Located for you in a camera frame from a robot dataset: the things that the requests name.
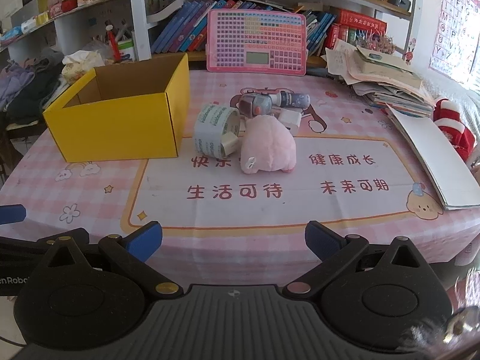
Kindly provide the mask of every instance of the plush pig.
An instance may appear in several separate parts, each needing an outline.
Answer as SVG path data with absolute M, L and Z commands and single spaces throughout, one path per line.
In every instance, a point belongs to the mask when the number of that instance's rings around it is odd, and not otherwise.
M 295 140 L 274 116 L 258 115 L 246 121 L 240 162 L 246 174 L 278 169 L 291 172 L 297 163 Z

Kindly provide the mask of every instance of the alphabet poster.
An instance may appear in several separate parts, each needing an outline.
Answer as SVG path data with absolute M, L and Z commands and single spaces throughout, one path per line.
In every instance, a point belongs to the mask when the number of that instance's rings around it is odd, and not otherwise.
M 430 67 L 467 83 L 480 33 L 478 0 L 442 0 Z

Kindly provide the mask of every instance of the roll of tape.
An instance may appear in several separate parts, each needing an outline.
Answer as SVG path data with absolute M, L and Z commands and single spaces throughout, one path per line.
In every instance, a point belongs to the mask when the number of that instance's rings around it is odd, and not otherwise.
M 225 159 L 239 148 L 240 113 L 237 108 L 206 104 L 193 129 L 195 150 Z

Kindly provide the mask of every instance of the cardboard box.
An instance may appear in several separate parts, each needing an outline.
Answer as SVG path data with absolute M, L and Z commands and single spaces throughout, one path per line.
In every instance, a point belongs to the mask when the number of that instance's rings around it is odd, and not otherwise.
M 44 112 L 65 161 L 177 157 L 190 103 L 186 54 L 96 67 Z

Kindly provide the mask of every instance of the toy keyboard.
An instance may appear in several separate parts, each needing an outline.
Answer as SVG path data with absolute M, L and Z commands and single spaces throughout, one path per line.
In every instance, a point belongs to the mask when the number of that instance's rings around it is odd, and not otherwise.
M 304 15 L 249 9 L 208 12 L 207 69 L 303 76 Z

